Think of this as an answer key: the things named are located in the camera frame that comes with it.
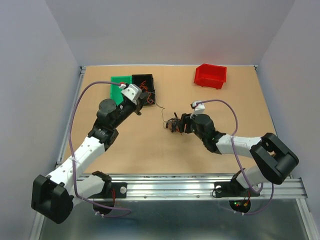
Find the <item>green board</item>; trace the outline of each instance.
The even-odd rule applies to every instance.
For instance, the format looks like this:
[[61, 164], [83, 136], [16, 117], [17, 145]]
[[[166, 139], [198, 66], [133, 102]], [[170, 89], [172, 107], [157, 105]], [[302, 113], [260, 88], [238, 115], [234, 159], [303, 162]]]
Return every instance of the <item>green board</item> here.
[[[111, 82], [114, 83], [126, 83], [126, 84], [132, 84], [132, 76], [112, 76]], [[121, 94], [122, 89], [120, 89], [116, 85], [111, 85], [110, 88], [110, 98], [115, 101], [117, 105], [119, 105], [123, 100], [123, 96]]]

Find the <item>white connector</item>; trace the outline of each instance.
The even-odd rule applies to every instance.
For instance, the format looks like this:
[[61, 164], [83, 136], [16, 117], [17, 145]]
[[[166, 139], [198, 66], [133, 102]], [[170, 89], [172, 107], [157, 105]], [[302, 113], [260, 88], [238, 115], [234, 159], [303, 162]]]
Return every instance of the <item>white connector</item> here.
[[121, 85], [119, 86], [119, 88], [123, 90], [123, 89], [125, 89], [125, 88], [126, 88], [126, 85], [125, 85], [125, 84], [123, 84], [123, 83], [121, 83]]
[[130, 84], [126, 89], [121, 91], [121, 93], [135, 105], [137, 105], [137, 99], [139, 98], [141, 92], [142, 90], [134, 84]]
[[201, 101], [194, 101], [191, 104], [192, 108], [193, 108], [193, 113], [191, 114], [190, 117], [192, 117], [193, 115], [199, 115], [199, 114], [203, 114], [205, 111], [205, 105], [203, 103], [201, 103]]

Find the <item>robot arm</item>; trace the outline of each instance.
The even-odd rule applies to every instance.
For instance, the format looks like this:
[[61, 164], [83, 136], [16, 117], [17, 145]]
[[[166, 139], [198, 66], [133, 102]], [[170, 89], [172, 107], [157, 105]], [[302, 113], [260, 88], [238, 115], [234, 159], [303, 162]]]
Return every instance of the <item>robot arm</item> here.
[[[75, 169], [70, 156], [60, 167], [47, 176], [39, 175], [33, 182], [31, 207], [57, 224], [62, 223], [71, 213], [73, 207], [81, 202], [74, 197], [74, 174], [77, 179], [86, 168], [114, 143], [118, 136], [117, 127], [133, 112], [141, 115], [140, 110], [148, 98], [148, 93], [130, 84], [122, 84], [123, 102], [118, 106], [112, 99], [105, 99], [99, 104], [97, 119], [80, 147], [75, 151]], [[94, 172], [78, 184], [78, 194], [88, 198], [93, 194], [108, 191], [111, 178]]]
[[[249, 182], [257, 184], [271, 182], [280, 185], [298, 165], [297, 156], [273, 133], [266, 133], [261, 137], [233, 137], [216, 130], [211, 118], [203, 114], [203, 103], [191, 104], [193, 113], [182, 114], [174, 130], [180, 133], [194, 133], [207, 150], [216, 154], [234, 154], [234, 148], [238, 155], [253, 158], [256, 166], [245, 169], [245, 175]], [[228, 183], [219, 182], [221, 190], [216, 197], [235, 197], [241, 195], [249, 188], [241, 171], [235, 174]]]

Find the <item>small object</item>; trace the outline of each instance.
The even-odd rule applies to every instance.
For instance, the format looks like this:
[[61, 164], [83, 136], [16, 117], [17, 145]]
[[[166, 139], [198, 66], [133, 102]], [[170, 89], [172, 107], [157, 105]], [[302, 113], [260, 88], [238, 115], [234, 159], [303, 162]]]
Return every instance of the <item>small object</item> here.
[[127, 188], [125, 186], [120, 187], [120, 193], [125, 194], [127, 192]]
[[195, 70], [194, 83], [202, 87], [221, 89], [227, 81], [227, 67], [202, 64]]
[[180, 118], [178, 118], [177, 114], [174, 113], [174, 116], [173, 118], [170, 118], [168, 121], [165, 121], [165, 128], [166, 129], [169, 129], [172, 133], [174, 132], [180, 132], [179, 131], [179, 121], [180, 121]]

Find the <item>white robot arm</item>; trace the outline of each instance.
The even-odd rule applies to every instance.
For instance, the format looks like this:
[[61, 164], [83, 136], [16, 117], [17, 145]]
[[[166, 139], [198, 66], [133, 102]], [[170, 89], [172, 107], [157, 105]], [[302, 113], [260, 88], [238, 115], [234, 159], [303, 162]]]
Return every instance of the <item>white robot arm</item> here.
[[[57, 224], [62, 223], [73, 207], [81, 202], [81, 198], [75, 197], [74, 179], [78, 179], [114, 143], [119, 134], [116, 128], [128, 116], [134, 112], [141, 115], [140, 110], [149, 94], [142, 93], [134, 84], [122, 84], [120, 88], [123, 102], [117, 106], [114, 100], [105, 99], [99, 104], [97, 119], [88, 136], [74, 152], [75, 158], [70, 156], [47, 176], [39, 175], [33, 181], [31, 207]], [[110, 187], [111, 178], [97, 171], [77, 184], [77, 193], [84, 199], [108, 191]]]

